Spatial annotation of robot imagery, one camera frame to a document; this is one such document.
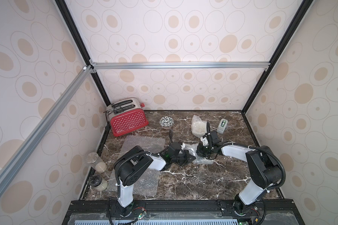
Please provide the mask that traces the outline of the black white patterned bowl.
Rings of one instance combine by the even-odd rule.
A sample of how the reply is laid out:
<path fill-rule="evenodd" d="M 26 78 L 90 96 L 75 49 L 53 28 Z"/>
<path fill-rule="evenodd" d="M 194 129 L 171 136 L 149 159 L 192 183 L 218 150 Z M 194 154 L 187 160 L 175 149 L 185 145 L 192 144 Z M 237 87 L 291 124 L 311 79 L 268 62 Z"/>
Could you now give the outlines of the black white patterned bowl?
<path fill-rule="evenodd" d="M 159 125 L 164 129 L 170 129 L 174 125 L 174 119 L 170 116 L 164 116 L 159 120 Z"/>

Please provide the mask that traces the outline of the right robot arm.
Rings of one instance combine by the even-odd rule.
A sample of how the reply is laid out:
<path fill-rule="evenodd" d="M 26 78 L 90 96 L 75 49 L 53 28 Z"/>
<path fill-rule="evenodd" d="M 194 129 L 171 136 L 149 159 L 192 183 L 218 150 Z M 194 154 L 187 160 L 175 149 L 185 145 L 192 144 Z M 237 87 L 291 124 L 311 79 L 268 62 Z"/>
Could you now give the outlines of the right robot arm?
<path fill-rule="evenodd" d="M 216 131 L 201 137 L 197 154 L 213 160 L 216 156 L 227 156 L 247 163 L 250 181 L 234 198 L 233 208 L 238 215 L 246 214 L 252 205 L 261 200 L 272 189 L 281 187 L 286 180 L 283 164 L 268 146 L 255 147 L 235 142 L 222 142 Z"/>

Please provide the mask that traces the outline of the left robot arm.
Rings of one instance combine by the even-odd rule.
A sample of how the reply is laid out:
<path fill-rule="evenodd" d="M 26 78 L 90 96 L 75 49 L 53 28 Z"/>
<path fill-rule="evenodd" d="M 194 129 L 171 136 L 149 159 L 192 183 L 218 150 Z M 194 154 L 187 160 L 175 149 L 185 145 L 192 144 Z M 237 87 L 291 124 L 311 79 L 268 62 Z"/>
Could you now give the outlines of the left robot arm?
<path fill-rule="evenodd" d="M 115 162 L 115 185 L 118 191 L 116 208 L 122 217 L 131 214 L 134 205 L 134 183 L 146 170 L 162 172 L 170 169 L 172 164 L 183 167 L 196 160 L 196 157 L 189 150 L 184 150 L 183 146 L 182 142 L 174 142 L 159 153 L 152 153 L 137 145 Z"/>

